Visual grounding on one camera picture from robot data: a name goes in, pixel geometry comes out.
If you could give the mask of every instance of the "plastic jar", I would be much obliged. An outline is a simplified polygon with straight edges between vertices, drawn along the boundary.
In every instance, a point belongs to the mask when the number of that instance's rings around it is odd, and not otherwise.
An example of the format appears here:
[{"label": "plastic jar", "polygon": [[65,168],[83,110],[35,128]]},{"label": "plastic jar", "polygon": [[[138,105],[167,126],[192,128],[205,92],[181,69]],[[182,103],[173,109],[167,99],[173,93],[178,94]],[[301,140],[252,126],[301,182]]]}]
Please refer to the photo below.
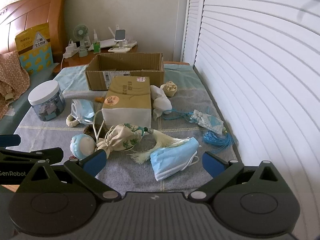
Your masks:
[{"label": "plastic jar", "polygon": [[49,121],[57,117],[66,106],[56,80],[49,80],[36,86],[30,92],[28,100],[41,121]]}]

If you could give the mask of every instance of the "tassel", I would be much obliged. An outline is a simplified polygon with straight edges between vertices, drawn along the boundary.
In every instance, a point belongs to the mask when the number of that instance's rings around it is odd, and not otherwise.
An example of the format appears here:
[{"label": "tassel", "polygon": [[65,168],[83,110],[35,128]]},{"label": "tassel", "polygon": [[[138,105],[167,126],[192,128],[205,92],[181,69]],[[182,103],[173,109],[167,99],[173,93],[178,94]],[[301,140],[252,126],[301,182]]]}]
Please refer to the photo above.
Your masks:
[{"label": "tassel", "polygon": [[214,134],[214,132],[208,131],[204,134],[203,140],[206,143],[210,143],[210,144],[218,147],[217,150],[212,151],[215,154],[227,149],[229,146],[234,144],[234,140],[229,133],[226,133],[226,135],[223,137],[217,137]]},{"label": "tassel", "polygon": [[168,148],[178,147],[190,140],[190,138],[187,138],[187,139],[173,138],[157,130],[153,130],[152,135],[156,140],[156,145],[152,149],[148,150],[147,152],[136,152],[131,154],[131,158],[133,158],[135,162],[142,164],[146,160],[150,159],[151,153],[153,153],[156,149],[164,148],[164,147],[168,147]]}]

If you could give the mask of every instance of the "wooden headboard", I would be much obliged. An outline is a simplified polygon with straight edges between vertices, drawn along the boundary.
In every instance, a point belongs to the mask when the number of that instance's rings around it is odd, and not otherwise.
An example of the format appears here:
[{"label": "wooden headboard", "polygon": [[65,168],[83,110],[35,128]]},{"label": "wooden headboard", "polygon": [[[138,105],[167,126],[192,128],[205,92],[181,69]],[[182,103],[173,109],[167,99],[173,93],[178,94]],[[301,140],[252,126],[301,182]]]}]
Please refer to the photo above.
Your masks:
[{"label": "wooden headboard", "polygon": [[20,0],[1,9],[0,54],[16,50],[14,39],[17,34],[48,22],[53,61],[60,62],[68,45],[63,16],[64,1]]}]

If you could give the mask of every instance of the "green desk fan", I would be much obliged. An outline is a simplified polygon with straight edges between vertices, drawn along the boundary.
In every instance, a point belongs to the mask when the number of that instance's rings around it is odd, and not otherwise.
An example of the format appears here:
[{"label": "green desk fan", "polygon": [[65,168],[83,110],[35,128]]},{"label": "green desk fan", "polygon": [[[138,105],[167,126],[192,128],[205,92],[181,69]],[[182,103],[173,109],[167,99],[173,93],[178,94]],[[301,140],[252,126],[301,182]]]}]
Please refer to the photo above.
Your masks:
[{"label": "green desk fan", "polygon": [[73,36],[80,41],[79,57],[85,57],[88,55],[86,46],[90,47],[90,39],[88,37],[89,29],[84,24],[77,25],[73,30]]}]

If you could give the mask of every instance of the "barcode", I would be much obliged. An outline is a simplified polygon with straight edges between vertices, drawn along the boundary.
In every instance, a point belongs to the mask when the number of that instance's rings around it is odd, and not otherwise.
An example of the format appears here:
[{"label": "barcode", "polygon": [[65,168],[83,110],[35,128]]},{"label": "barcode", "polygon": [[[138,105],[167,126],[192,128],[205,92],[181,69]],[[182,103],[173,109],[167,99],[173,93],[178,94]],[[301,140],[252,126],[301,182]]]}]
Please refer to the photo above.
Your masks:
[{"label": "barcode", "polygon": [[108,72],[105,72],[105,73],[104,73],[104,77],[105,77],[105,79],[106,79],[106,82],[109,82],[109,81],[110,81],[109,73],[108,73]]}]

